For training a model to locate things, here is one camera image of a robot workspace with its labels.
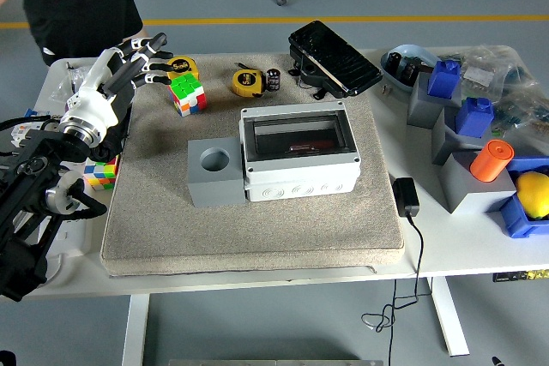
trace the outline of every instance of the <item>power adapter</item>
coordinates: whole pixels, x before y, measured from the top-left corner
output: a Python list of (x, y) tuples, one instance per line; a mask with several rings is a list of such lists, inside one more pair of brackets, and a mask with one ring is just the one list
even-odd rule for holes
[(419, 212), (419, 199), (411, 177), (399, 177), (393, 182), (393, 195), (396, 209), (402, 218), (416, 216)]

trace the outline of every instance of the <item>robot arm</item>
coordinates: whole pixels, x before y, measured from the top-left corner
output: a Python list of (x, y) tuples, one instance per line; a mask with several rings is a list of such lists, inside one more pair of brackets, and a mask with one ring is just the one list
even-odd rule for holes
[[(46, 282), (45, 256), (64, 220), (106, 212), (84, 193), (80, 174), (61, 164), (88, 157), (108, 161), (120, 153), (135, 89), (170, 82), (147, 73), (162, 64), (151, 63), (152, 58), (168, 57), (160, 51), (165, 44), (160, 33), (103, 51), (67, 102), (58, 131), (30, 130), (19, 148), (0, 158), (0, 294), (20, 301)], [(81, 204), (86, 208), (77, 210)], [(45, 232), (30, 244), (30, 235), (46, 218)]]

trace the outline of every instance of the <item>blue tray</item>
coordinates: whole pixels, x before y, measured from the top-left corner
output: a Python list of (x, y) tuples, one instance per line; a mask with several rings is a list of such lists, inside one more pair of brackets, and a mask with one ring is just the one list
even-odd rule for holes
[[(507, 171), (512, 176), (513, 172), (534, 171), (544, 166), (549, 167), (549, 156), (515, 157), (507, 165)], [(500, 212), (505, 220), (505, 228), (513, 238), (549, 234), (549, 220), (528, 219), (517, 195), (512, 195)]]

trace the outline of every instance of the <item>electrolytic capacitor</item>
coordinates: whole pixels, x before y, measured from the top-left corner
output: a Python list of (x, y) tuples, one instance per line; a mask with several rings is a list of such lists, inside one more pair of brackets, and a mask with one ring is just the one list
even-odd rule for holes
[(417, 67), (413, 63), (407, 63), (402, 70), (400, 81), (406, 86), (412, 87), (416, 79), (418, 78), (418, 74), (419, 67)]
[(281, 88), (281, 72), (278, 69), (267, 70), (265, 77), (265, 90), (276, 92)]
[(402, 55), (396, 51), (390, 53), (387, 56), (387, 61), (385, 62), (385, 71), (392, 76), (396, 76), (396, 71), (398, 70), (398, 65), (401, 64)]

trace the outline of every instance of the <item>gray floor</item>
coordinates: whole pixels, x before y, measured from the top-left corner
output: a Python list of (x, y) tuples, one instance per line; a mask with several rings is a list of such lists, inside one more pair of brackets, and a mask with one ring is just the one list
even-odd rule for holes
[[(148, 26), (165, 31), (179, 54), (287, 51), (300, 17), (342, 16), (329, 25), (356, 48), (508, 45), (549, 85), (546, 0), (136, 0), (142, 18), (288, 18), (288, 23)], [(411, 16), (544, 15), (529, 21), (413, 22)], [(349, 16), (395, 16), (351, 22)], [(0, 8), (0, 23), (24, 21), (21, 0)], [(0, 30), (0, 121), (21, 115), (38, 96), (46, 67), (28, 30)], [(399, 283), (399, 293), (413, 287)], [(487, 275), (449, 279), (471, 355), (449, 358), (432, 301), (397, 313), (394, 365), (547, 365), (546, 280), (493, 284)], [(153, 296), (145, 364), (172, 358), (361, 358), (386, 361), (389, 331), (360, 322), (389, 301), (392, 282), (292, 286)], [(127, 297), (0, 304), (0, 349), (21, 365), (117, 365), (122, 360)]]

